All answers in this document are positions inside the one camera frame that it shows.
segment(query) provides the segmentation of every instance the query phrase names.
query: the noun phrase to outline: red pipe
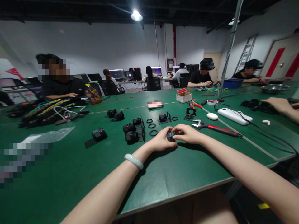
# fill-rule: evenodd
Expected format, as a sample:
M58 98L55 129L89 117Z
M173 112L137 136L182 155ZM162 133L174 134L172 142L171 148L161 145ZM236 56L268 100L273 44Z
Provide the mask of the red pipe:
M172 31L173 31L173 43L174 43L174 58L177 60L177 33L176 33L176 26L172 24Z

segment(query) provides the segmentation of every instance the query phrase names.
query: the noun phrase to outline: ceiling light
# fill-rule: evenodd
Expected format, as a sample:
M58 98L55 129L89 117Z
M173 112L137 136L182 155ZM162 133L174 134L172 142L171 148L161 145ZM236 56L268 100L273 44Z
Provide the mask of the ceiling light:
M133 11L133 14L131 15L131 19L135 21L141 21L143 19L142 15L139 14L137 10Z
M232 20L231 20L231 22L228 24L228 25L233 25L234 24L234 19L235 18L233 18Z

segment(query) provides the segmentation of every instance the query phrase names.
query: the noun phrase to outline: metal bowl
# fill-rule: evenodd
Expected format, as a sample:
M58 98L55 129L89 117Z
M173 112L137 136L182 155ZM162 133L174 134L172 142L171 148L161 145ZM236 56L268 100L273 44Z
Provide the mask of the metal bowl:
M275 86L275 87L282 87L282 88L288 88L288 87L290 87L290 86L284 85L284 84L270 84L268 86Z
M263 93L270 93L270 94L278 94L286 90L286 88L277 87L277 86L263 86L261 88Z

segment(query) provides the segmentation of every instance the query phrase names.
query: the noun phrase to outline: door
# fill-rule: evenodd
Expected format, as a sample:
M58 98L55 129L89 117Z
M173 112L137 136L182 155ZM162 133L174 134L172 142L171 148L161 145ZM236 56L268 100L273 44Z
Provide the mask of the door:
M270 79L298 78L299 35L275 40L266 58L261 76Z
M216 81L218 76L218 69L220 67L220 61L221 61L221 57L222 57L222 52L207 52L207 53L203 53L203 58L212 58L213 62L215 64L215 69L213 69L210 72L211 75L211 79L213 81Z

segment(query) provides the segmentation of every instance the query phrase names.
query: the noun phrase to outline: yellow tag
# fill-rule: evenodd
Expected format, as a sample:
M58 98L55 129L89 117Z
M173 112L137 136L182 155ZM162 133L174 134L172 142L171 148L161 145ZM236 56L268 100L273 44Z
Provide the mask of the yellow tag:
M259 207L260 209L268 209L268 208L270 208L269 205L267 205L266 203L264 203L264 204L259 204L258 207Z

